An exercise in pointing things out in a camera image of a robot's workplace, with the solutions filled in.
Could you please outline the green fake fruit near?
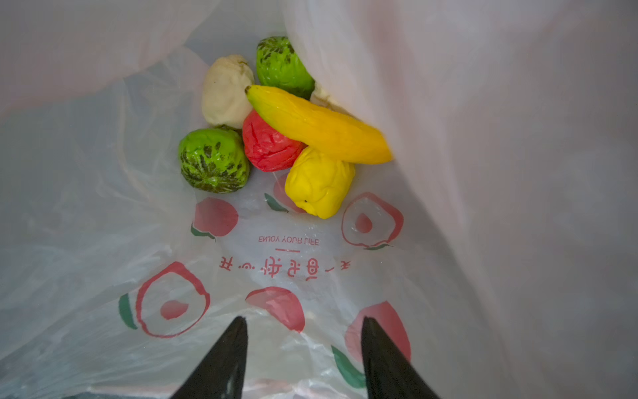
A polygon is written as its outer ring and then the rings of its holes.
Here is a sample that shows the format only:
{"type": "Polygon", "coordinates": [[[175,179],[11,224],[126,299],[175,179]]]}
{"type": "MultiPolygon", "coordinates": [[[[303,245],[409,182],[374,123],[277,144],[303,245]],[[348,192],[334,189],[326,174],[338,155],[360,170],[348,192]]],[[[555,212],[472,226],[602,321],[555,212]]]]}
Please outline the green fake fruit near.
{"type": "Polygon", "coordinates": [[[178,147],[181,175],[195,189],[229,194],[246,186],[251,164],[237,131],[226,127],[192,131],[178,147]]]}

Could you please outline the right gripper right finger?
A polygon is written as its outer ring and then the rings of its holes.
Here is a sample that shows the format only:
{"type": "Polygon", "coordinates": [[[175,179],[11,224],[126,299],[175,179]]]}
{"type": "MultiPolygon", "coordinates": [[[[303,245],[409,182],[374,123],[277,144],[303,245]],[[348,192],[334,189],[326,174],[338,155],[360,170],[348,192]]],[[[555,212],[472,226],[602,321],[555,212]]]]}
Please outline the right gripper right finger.
{"type": "Polygon", "coordinates": [[[440,399],[374,318],[364,317],[361,344],[369,398],[440,399]]]}

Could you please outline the green fake fruit far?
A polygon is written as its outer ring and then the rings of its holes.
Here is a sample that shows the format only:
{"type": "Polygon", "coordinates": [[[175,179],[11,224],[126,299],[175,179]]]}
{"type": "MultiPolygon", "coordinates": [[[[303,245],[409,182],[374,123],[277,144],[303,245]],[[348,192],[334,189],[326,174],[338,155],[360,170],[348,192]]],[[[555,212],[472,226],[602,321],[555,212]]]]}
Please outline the green fake fruit far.
{"type": "Polygon", "coordinates": [[[256,68],[262,86],[273,86],[306,100],[315,89],[315,80],[286,36],[259,42],[256,68]]]}

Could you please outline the yellow fake lemon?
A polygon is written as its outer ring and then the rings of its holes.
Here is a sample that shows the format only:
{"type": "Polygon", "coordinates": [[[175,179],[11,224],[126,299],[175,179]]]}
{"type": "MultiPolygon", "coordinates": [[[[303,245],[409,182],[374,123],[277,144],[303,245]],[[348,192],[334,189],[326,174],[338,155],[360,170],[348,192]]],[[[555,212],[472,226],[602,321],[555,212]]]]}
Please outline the yellow fake lemon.
{"type": "Polygon", "coordinates": [[[285,193],[307,214],[330,219],[342,206],[355,175],[354,164],[307,147],[290,169],[285,193]]]}

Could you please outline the pink plastic bag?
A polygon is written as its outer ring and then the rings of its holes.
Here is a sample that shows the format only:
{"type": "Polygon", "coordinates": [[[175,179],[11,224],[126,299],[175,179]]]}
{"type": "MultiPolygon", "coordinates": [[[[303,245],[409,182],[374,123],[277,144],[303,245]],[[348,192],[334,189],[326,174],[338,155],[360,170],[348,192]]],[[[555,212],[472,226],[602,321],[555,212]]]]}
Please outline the pink plastic bag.
{"type": "Polygon", "coordinates": [[[637,395],[634,1],[4,1],[1,395],[161,398],[236,317],[245,398],[637,395]],[[193,190],[209,63],[282,33],[395,161],[339,214],[193,190]]]}

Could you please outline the cream fake fruit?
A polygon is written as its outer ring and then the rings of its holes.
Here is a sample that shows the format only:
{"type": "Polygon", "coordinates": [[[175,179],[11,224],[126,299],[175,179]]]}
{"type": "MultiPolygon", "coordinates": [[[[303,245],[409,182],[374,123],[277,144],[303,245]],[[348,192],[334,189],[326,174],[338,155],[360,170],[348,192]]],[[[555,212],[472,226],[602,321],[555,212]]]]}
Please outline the cream fake fruit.
{"type": "Polygon", "coordinates": [[[253,71],[243,56],[218,58],[204,78],[201,109],[207,123],[241,130],[253,110],[245,88],[254,83],[253,71]]]}

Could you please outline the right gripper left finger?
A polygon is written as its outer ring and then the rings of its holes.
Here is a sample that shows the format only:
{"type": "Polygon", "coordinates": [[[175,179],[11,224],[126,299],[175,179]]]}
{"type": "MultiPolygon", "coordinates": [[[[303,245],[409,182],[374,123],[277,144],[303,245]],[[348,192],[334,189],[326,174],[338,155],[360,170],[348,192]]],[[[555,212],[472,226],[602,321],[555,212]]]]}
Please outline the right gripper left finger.
{"type": "Polygon", "coordinates": [[[171,399],[240,399],[243,394],[249,335],[244,317],[236,317],[171,399]]]}

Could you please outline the green fake fruit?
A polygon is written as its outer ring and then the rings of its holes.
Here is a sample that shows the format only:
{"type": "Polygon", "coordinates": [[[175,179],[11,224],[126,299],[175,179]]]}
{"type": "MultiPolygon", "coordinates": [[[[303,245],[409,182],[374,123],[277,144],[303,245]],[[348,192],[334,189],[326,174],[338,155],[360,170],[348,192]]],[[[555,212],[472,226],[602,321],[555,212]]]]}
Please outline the green fake fruit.
{"type": "Polygon", "coordinates": [[[306,100],[315,89],[315,80],[286,36],[259,42],[256,68],[262,86],[273,86],[306,100]]]}
{"type": "Polygon", "coordinates": [[[181,175],[195,189],[229,194],[246,186],[251,164],[237,131],[226,127],[192,131],[178,147],[181,175]]]}

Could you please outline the red fake fruit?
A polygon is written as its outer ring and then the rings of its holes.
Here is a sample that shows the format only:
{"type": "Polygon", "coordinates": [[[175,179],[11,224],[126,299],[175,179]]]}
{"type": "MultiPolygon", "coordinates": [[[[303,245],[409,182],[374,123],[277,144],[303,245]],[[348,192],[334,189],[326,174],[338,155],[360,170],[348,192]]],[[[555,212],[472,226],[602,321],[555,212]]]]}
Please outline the red fake fruit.
{"type": "Polygon", "coordinates": [[[306,148],[269,126],[256,111],[244,120],[242,129],[244,152],[260,171],[275,172],[289,169],[306,148]]]}

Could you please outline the yellow fake banana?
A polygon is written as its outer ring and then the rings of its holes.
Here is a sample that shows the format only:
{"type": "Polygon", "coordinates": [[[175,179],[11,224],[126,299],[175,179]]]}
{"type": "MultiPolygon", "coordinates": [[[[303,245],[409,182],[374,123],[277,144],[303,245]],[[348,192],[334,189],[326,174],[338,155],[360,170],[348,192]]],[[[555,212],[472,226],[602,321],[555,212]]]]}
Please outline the yellow fake banana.
{"type": "Polygon", "coordinates": [[[339,160],[362,165],[393,161],[385,137],[375,127],[272,86],[245,88],[248,101],[269,126],[339,160]]]}

